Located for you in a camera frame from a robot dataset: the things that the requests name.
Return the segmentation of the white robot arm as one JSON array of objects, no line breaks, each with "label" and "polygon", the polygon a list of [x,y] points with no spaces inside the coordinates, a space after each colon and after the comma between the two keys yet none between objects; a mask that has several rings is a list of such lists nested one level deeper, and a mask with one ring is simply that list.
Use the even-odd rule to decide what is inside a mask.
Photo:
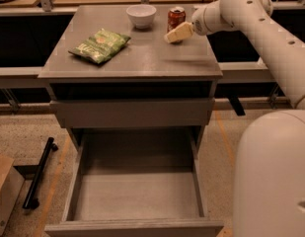
[{"label": "white robot arm", "polygon": [[291,107],[243,133],[234,172],[234,237],[305,237],[305,43],[271,18],[270,0],[217,0],[198,8],[168,42],[242,32]]}]

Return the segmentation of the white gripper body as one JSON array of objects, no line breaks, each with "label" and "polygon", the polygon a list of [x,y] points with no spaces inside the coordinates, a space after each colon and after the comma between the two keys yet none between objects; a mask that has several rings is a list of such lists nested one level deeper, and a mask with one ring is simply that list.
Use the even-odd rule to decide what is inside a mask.
[{"label": "white gripper body", "polygon": [[209,34],[209,28],[205,23],[205,10],[197,9],[191,16],[193,30],[200,36]]}]

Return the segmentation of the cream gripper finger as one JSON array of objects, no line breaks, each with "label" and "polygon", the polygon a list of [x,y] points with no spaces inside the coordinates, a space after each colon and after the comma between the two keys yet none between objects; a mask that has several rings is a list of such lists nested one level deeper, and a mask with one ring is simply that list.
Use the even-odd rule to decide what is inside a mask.
[{"label": "cream gripper finger", "polygon": [[164,40],[168,43],[174,43],[177,41],[185,40],[193,35],[192,23],[183,22],[177,27],[169,31],[164,35]]}]

